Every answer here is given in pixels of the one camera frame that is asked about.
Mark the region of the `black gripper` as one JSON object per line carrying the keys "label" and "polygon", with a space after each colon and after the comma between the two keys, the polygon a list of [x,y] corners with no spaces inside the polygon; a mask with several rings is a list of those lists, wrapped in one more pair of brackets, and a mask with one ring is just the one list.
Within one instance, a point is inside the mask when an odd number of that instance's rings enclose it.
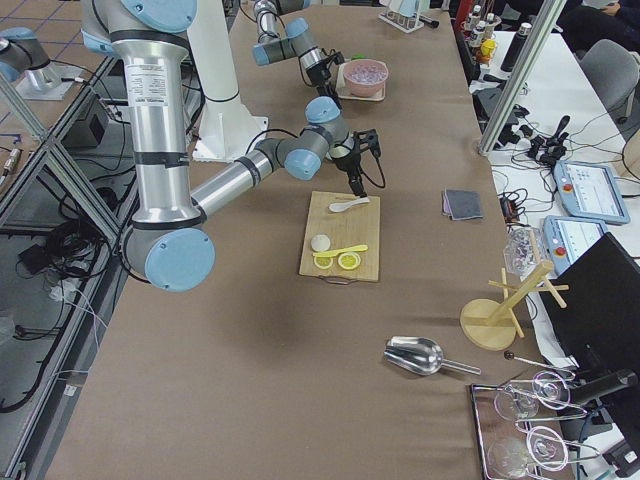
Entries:
{"label": "black gripper", "polygon": [[347,174],[349,187],[352,193],[356,196],[365,196],[366,191],[362,184],[360,168],[361,156],[360,152],[357,150],[357,147],[354,145],[353,136],[348,136],[347,139],[339,145],[350,147],[351,153],[343,158],[339,158],[336,160],[333,160],[331,158],[331,160],[340,171],[343,171]]}
{"label": "black gripper", "polygon": [[316,89],[319,96],[335,98],[336,91],[331,82],[331,63],[332,61],[326,58],[310,67],[306,67],[305,71],[311,85]]}

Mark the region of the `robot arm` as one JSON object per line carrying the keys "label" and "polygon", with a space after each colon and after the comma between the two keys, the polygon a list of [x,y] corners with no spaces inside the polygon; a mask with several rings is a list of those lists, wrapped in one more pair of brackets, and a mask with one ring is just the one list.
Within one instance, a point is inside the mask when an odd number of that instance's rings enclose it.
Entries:
{"label": "robot arm", "polygon": [[313,87],[319,96],[331,97],[340,105],[330,68],[333,64],[344,62],[342,53],[335,50],[327,52],[320,48],[309,24],[302,17],[286,24],[283,34],[277,30],[282,16],[306,9],[310,4],[310,1],[256,1],[253,14],[257,44],[252,48],[253,58],[258,66],[296,58],[302,76],[307,76],[309,80],[307,85]]}
{"label": "robot arm", "polygon": [[[351,131],[333,95],[306,107],[306,126],[290,139],[265,138],[239,98],[227,21],[218,1],[86,1],[85,46],[122,60],[140,205],[123,250],[154,286],[182,292],[215,262],[207,217],[278,169],[311,179],[324,159],[364,195],[361,134]],[[181,64],[191,59],[202,88],[200,142],[227,166],[198,187],[189,182]]]}

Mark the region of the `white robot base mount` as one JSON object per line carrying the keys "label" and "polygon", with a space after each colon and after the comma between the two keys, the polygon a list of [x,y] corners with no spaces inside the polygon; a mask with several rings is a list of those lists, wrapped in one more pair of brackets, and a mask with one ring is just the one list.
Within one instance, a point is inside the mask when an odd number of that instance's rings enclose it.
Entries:
{"label": "white robot base mount", "polygon": [[193,158],[201,162],[230,162],[245,153],[268,119],[252,116],[241,100],[220,1],[197,3],[195,20],[187,36],[205,100]]}

